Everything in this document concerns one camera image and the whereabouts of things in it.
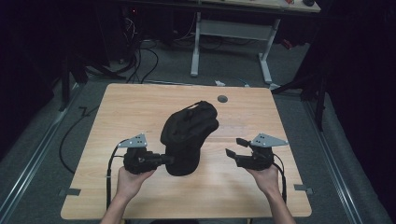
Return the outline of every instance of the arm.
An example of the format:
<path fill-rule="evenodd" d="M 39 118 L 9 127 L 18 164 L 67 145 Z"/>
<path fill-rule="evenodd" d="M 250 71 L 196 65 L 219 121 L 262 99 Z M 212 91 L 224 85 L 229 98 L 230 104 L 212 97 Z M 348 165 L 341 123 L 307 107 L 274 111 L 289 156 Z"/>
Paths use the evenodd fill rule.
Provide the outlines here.
<path fill-rule="evenodd" d="M 271 207 L 274 222 L 278 224 L 295 224 L 296 222 L 291 216 L 289 208 L 283 201 L 282 195 L 279 191 L 279 185 L 277 183 L 277 168 L 272 165 L 270 168 L 262 171 L 255 171 L 249 169 L 247 169 L 247 171 L 251 175 L 253 175 L 254 179 L 256 180 L 257 186 L 267 198 L 268 203 Z"/>
<path fill-rule="evenodd" d="M 133 175 L 126 171 L 124 167 L 121 167 L 119 169 L 116 195 L 111 201 L 101 223 L 120 224 L 126 205 L 139 192 L 143 182 L 152 176 L 154 172 L 150 171 L 140 175 Z"/>

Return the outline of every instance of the table top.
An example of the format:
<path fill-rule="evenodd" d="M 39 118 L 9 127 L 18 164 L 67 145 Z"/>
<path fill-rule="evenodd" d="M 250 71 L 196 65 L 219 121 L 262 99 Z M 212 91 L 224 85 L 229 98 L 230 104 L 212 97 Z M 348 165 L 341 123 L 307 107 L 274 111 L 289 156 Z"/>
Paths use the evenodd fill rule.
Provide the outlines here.
<path fill-rule="evenodd" d="M 218 96 L 228 98 L 220 103 Z M 171 114 L 201 100 L 218 110 L 219 128 L 202 148 L 198 168 L 190 175 L 172 176 L 158 167 L 128 204 L 124 218 L 220 218 L 270 217 L 269 204 L 253 177 L 236 167 L 225 148 L 250 155 L 235 138 L 252 140 L 265 133 L 288 140 L 272 93 L 265 88 L 205 87 L 177 85 L 110 84 L 96 115 L 61 216 L 65 219 L 99 219 L 106 211 L 106 169 L 114 147 L 122 140 L 144 133 L 149 151 L 164 154 L 161 131 Z M 285 165 L 288 207 L 295 217 L 308 217 L 311 207 L 290 146 L 273 147 Z M 124 155 L 119 148 L 116 155 Z M 112 196 L 122 158 L 112 165 Z"/>
<path fill-rule="evenodd" d="M 217 3 L 243 7 L 262 7 L 283 9 L 287 11 L 299 12 L 320 12 L 320 7 L 315 3 L 312 7 L 308 7 L 303 0 L 294 0 L 292 4 L 288 4 L 286 0 L 201 0 L 204 3 Z"/>

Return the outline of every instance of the wrist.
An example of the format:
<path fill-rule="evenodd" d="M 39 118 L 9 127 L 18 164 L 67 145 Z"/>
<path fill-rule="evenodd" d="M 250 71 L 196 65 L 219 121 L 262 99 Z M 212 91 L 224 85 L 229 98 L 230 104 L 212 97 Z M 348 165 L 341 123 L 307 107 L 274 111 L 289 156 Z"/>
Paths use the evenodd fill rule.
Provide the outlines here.
<path fill-rule="evenodd" d="M 131 200 L 132 199 L 128 199 L 126 197 L 123 197 L 122 195 L 116 194 L 116 196 L 114 196 L 112 202 L 119 203 L 121 205 L 126 206 L 129 203 L 129 201 L 131 201 Z"/>
<path fill-rule="evenodd" d="M 278 188 L 268 189 L 264 192 L 264 194 L 268 200 L 276 200 L 279 198 L 282 199 L 282 195 L 280 194 L 280 191 Z"/>

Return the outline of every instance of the black bag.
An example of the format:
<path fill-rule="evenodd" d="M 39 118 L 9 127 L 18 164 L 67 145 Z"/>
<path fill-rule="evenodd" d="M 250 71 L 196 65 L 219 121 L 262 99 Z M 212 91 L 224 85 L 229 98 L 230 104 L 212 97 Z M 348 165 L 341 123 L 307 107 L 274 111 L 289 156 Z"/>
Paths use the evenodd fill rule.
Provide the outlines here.
<path fill-rule="evenodd" d="M 195 171 L 204 141 L 219 127 L 217 115 L 212 104 L 201 101 L 174 113 L 165 122 L 161 142 L 166 145 L 165 155 L 175 158 L 166 165 L 170 175 L 189 175 Z"/>

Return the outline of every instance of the wire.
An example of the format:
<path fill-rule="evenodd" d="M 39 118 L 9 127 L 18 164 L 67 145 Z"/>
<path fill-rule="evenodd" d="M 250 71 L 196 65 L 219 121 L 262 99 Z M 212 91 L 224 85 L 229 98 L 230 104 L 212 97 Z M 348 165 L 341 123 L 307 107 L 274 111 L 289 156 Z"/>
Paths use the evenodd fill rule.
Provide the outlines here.
<path fill-rule="evenodd" d="M 176 42 L 176 41 L 179 41 L 179 40 L 190 39 L 190 38 L 192 38 L 193 36 L 195 36 L 195 34 L 194 34 L 194 35 L 191 35 L 191 36 L 188 36 L 188 35 L 191 33 L 191 30 L 192 30 L 192 27 L 194 26 L 194 22 L 195 22 L 196 17 L 197 17 L 197 13 L 195 12 L 195 13 L 194 13 L 194 17 L 192 18 L 192 23 L 191 23 L 191 26 L 190 26 L 189 31 L 188 31 L 183 37 L 181 37 L 181 38 L 179 38 L 179 39 L 174 39 L 175 42 Z"/>
<path fill-rule="evenodd" d="M 223 38 L 222 37 L 218 37 L 218 38 L 215 38 L 215 37 L 212 37 L 212 38 L 206 38 L 206 41 L 207 40 L 210 40 L 210 39 L 219 39 L 219 44 L 217 45 L 217 46 L 215 46 L 214 48 L 207 48 L 207 47 L 204 47 L 203 45 L 201 45 L 200 44 L 200 48 L 202 48 L 202 49 L 207 49 L 207 50 L 214 50 L 214 49 L 218 49 L 218 48 L 220 48 L 221 46 L 222 46 L 222 44 L 223 44 Z"/>
<path fill-rule="evenodd" d="M 131 19 L 129 19 L 129 18 L 124 18 L 126 21 L 128 21 L 129 22 L 129 24 L 127 24 L 127 28 L 125 28 L 125 30 L 124 31 L 126 31 L 126 33 L 125 32 L 123 32 L 123 35 L 124 35 L 124 37 L 125 37 L 125 39 L 126 39 L 126 47 L 127 47 L 127 52 L 128 52 L 128 55 L 129 55 L 129 53 L 131 52 L 131 50 L 134 50 L 134 35 L 135 34 L 138 34 L 137 32 L 136 32 L 136 26 L 134 25 L 134 22 L 131 20 Z M 129 38 L 129 30 L 131 29 L 131 27 L 133 27 L 133 30 L 132 30 L 132 35 L 131 35 L 131 39 Z M 119 70 L 116 70 L 116 71 L 114 71 L 114 72 L 112 72 L 112 71 L 110 71 L 110 72 L 112 72 L 112 73 L 115 73 L 116 75 L 119 75 L 119 74 L 121 74 L 121 73 L 124 73 L 124 72 L 127 72 L 128 70 L 130 70 L 131 68 L 133 68 L 134 66 L 135 66 L 135 63 L 136 63 L 136 57 L 135 57 L 135 55 L 134 55 L 134 53 L 132 54 L 132 56 L 131 56 L 131 58 L 130 58 L 130 60 L 129 60 L 129 63 L 125 66 L 125 67 L 123 67 L 123 68 L 121 68 L 121 69 L 119 69 Z M 95 71 L 92 71 L 90 68 L 88 68 L 88 67 L 85 67 L 85 71 L 87 72 L 87 73 L 89 73 L 89 74 L 92 74 L 92 75 L 95 75 L 95 76 L 102 76 L 102 75 L 104 75 L 104 73 L 100 73 L 100 72 L 95 72 Z"/>
<path fill-rule="evenodd" d="M 155 62 L 155 64 L 154 64 L 154 67 L 153 67 L 147 74 L 145 74 L 145 75 L 143 76 L 142 80 L 140 81 L 140 84 L 143 84 L 143 82 L 145 81 L 146 77 L 148 77 L 149 74 L 151 74 L 151 72 L 154 71 L 154 69 L 157 67 L 158 61 L 159 61 L 159 57 L 158 57 L 158 54 L 157 54 L 156 52 L 154 52 L 154 51 L 151 50 L 151 49 L 146 49 L 146 50 L 148 50 L 148 51 L 150 51 L 151 53 L 153 53 L 153 54 L 155 55 L 155 57 L 156 57 L 157 60 L 156 60 L 156 62 Z"/>
<path fill-rule="evenodd" d="M 193 36 L 191 36 L 189 39 L 184 39 L 184 40 L 178 40 L 178 41 L 175 41 L 174 43 L 176 44 L 176 45 L 178 45 L 178 46 L 182 46 L 182 47 L 188 47 L 188 46 L 191 46 L 191 45 L 193 45 L 194 44 L 194 40 L 190 40 L 191 38 L 192 38 Z M 180 42 L 186 42 L 186 41 L 188 41 L 189 43 L 188 44 L 180 44 Z"/>
<path fill-rule="evenodd" d="M 236 79 L 238 79 L 239 81 L 243 82 L 245 84 L 245 87 L 249 87 L 250 85 L 242 78 L 239 77 L 235 77 Z"/>
<path fill-rule="evenodd" d="M 134 76 L 137 76 L 137 70 L 139 70 L 139 68 L 140 68 L 140 64 L 141 64 L 141 62 L 142 62 L 142 53 L 141 53 L 141 51 L 140 51 L 140 48 L 139 48 L 139 50 L 138 50 L 138 55 L 139 55 L 139 63 L 137 64 L 137 67 L 135 66 L 134 67 L 134 72 L 128 77 L 128 79 L 126 80 L 126 83 L 129 83 L 129 81 L 131 81 L 131 78 L 133 77 L 134 78 Z"/>
<path fill-rule="evenodd" d="M 247 40 L 244 43 L 238 43 L 238 42 L 234 42 L 234 41 L 230 41 L 230 40 L 224 39 L 224 43 L 232 44 L 232 45 L 239 45 L 239 46 L 245 46 L 245 45 L 249 45 L 249 44 L 254 44 L 254 43 L 257 43 L 258 41 L 259 40 L 249 39 L 249 40 Z"/>
<path fill-rule="evenodd" d="M 282 198 L 283 198 L 283 201 L 286 203 L 288 195 L 287 195 L 287 192 L 286 192 L 285 166 L 283 165 L 283 161 L 276 154 L 273 154 L 273 155 L 276 156 L 280 160 L 280 163 L 282 164 L 282 168 L 280 168 L 279 165 L 277 165 L 276 163 L 273 163 L 273 165 L 282 174 Z"/>
<path fill-rule="evenodd" d="M 111 203 L 111 164 L 113 163 L 114 157 L 118 157 L 116 156 L 116 152 L 117 149 L 119 149 L 119 144 L 127 140 L 128 139 L 124 139 L 116 145 L 116 147 L 113 150 L 113 153 L 111 154 L 110 159 L 108 160 L 107 175 L 106 175 L 106 208 L 108 208 Z"/>
<path fill-rule="evenodd" d="M 72 175 L 76 172 L 74 170 L 72 170 L 65 162 L 64 162 L 64 156 L 62 154 L 62 150 L 63 150 L 63 146 L 64 146 L 64 140 L 66 139 L 67 135 L 70 134 L 70 132 L 76 127 L 76 125 L 78 125 L 83 119 L 85 119 L 86 117 L 88 117 L 93 111 L 97 110 L 99 108 L 99 105 L 96 106 L 94 109 L 92 109 L 91 111 L 89 111 L 87 114 L 85 114 L 84 116 L 82 116 L 80 119 L 78 119 L 66 132 L 66 134 L 64 135 L 64 138 L 62 138 L 61 144 L 59 145 L 59 159 L 61 160 L 62 165 L 64 166 L 64 168 L 66 168 L 67 171 L 69 171 Z"/>

